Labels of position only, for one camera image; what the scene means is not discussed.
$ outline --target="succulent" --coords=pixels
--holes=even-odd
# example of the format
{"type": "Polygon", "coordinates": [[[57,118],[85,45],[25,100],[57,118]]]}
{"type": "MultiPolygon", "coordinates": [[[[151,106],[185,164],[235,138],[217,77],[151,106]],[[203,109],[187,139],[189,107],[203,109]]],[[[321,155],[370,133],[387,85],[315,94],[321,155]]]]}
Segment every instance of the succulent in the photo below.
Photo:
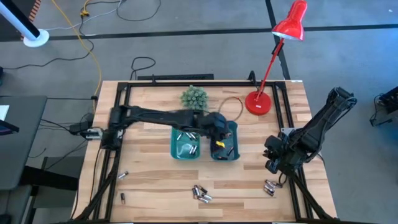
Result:
{"type": "Polygon", "coordinates": [[[189,86],[181,95],[183,107],[193,110],[206,110],[209,97],[203,87],[189,86]]]}

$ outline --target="wooden table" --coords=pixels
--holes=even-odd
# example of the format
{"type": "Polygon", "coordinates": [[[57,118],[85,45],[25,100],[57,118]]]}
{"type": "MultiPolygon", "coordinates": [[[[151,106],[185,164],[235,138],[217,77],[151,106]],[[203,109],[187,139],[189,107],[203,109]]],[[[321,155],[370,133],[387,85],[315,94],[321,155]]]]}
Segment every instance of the wooden table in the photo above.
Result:
{"type": "MultiPolygon", "coordinates": [[[[107,127],[109,109],[113,107],[118,82],[103,82],[95,113],[94,126],[107,127]]],[[[311,119],[310,108],[302,82],[286,81],[295,127],[303,126],[311,119]]],[[[154,110],[181,108],[179,96],[187,87],[134,87],[130,105],[154,110]]],[[[229,96],[237,96],[244,102],[253,87],[205,87],[210,96],[210,111],[216,111],[229,96]]],[[[272,98],[271,88],[265,92],[272,98]]],[[[283,109],[282,95],[279,94],[283,109]]],[[[221,113],[227,119],[238,115],[238,100],[227,101],[221,113]]],[[[196,161],[179,161],[170,155],[170,127],[150,123],[130,126],[123,140],[119,172],[130,174],[118,180],[113,200],[112,222],[269,222],[293,221],[294,211],[289,185],[277,189],[274,197],[263,191],[264,180],[277,181],[264,168],[267,159],[262,156],[264,143],[269,135],[277,135],[275,106],[264,116],[254,116],[244,109],[238,123],[238,143],[241,157],[234,162],[216,162],[210,157],[209,140],[201,139],[201,157],[196,161]],[[209,204],[194,200],[191,188],[200,184],[213,197],[209,204]],[[122,205],[120,193],[126,196],[122,205]]],[[[75,217],[88,205],[93,170],[100,142],[88,144],[80,176],[79,198],[75,217]]],[[[103,150],[96,166],[94,192],[98,186],[103,150]]],[[[327,213],[335,217],[335,207],[323,163],[318,158],[304,165],[309,191],[327,213]]],[[[105,211],[107,194],[101,204],[105,211]]],[[[298,190],[300,209],[305,217],[302,195],[298,190]]]]}

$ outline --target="teal bin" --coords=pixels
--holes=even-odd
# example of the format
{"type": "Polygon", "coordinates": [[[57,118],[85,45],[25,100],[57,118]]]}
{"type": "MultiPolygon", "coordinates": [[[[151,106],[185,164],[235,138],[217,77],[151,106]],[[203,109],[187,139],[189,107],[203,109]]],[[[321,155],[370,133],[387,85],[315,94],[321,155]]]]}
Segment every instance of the teal bin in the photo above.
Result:
{"type": "Polygon", "coordinates": [[[172,128],[170,153],[174,159],[192,160],[200,157],[200,136],[195,133],[192,134],[195,135],[197,140],[191,140],[185,132],[172,128]],[[189,154],[191,146],[197,146],[196,153],[193,155],[189,154]]]}
{"type": "Polygon", "coordinates": [[[216,161],[235,161],[241,157],[238,151],[238,124],[228,121],[228,129],[232,135],[221,141],[224,143],[225,149],[217,146],[214,139],[210,141],[211,157],[216,161]]]}

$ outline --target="table leg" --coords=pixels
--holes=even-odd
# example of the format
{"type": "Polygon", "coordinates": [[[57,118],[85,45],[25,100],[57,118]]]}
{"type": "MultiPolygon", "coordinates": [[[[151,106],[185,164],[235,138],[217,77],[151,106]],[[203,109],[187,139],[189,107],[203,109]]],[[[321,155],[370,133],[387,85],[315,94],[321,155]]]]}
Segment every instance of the table leg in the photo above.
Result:
{"type": "Polygon", "coordinates": [[[19,185],[29,184],[53,187],[56,189],[77,190],[78,181],[78,178],[25,166],[19,185]]]}

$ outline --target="gray floor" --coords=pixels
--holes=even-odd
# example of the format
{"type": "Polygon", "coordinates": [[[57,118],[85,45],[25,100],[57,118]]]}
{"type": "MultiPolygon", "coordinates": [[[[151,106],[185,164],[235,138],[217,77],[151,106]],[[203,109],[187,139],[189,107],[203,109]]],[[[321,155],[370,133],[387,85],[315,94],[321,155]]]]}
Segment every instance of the gray floor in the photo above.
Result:
{"type": "MultiPolygon", "coordinates": [[[[277,21],[289,10],[289,1],[272,0],[277,21]]],[[[353,26],[397,24],[395,0],[307,0],[303,21],[309,26],[353,26]]],[[[80,21],[81,1],[58,1],[71,20],[80,21]]],[[[126,17],[151,14],[158,0],[128,0],[121,8],[126,17]]],[[[114,9],[115,4],[97,4],[91,15],[114,9]]],[[[39,28],[67,27],[50,0],[43,0],[34,22],[39,28]]],[[[126,22],[115,14],[85,24],[87,34],[115,34],[193,29],[269,28],[263,0],[163,0],[159,13],[144,22],[126,22]]],[[[71,30],[50,31],[51,35],[73,35],[71,30]]],[[[397,86],[397,29],[306,32],[304,42],[286,42],[284,52],[292,79],[303,80],[312,113],[325,103],[334,86],[342,86],[358,97],[356,107],[326,135],[323,155],[338,216],[342,220],[396,223],[398,213],[398,132],[396,124],[372,128],[373,97],[397,86]]],[[[139,75],[214,73],[215,78],[243,79],[250,70],[265,72],[274,40],[266,34],[220,34],[178,37],[96,39],[94,53],[104,80],[125,80],[134,57],[149,56],[156,65],[139,75]]],[[[0,43],[0,65],[16,67],[45,63],[55,57],[73,58],[85,54],[77,40],[50,41],[39,49],[21,42],[0,43]]],[[[279,63],[271,79],[282,79],[279,63]]],[[[0,86],[2,95],[47,95],[90,97],[98,81],[91,58],[54,62],[44,68],[9,71],[0,86]]],[[[56,122],[79,121],[90,110],[88,101],[49,100],[44,118],[56,122]]],[[[61,131],[40,130],[32,149],[46,153],[28,163],[40,167],[44,156],[62,156],[81,142],[61,131]]],[[[84,149],[71,156],[84,155],[84,149]]],[[[71,208],[41,209],[36,223],[66,220],[71,208]],[[50,213],[56,212],[58,220],[50,213]]]]}

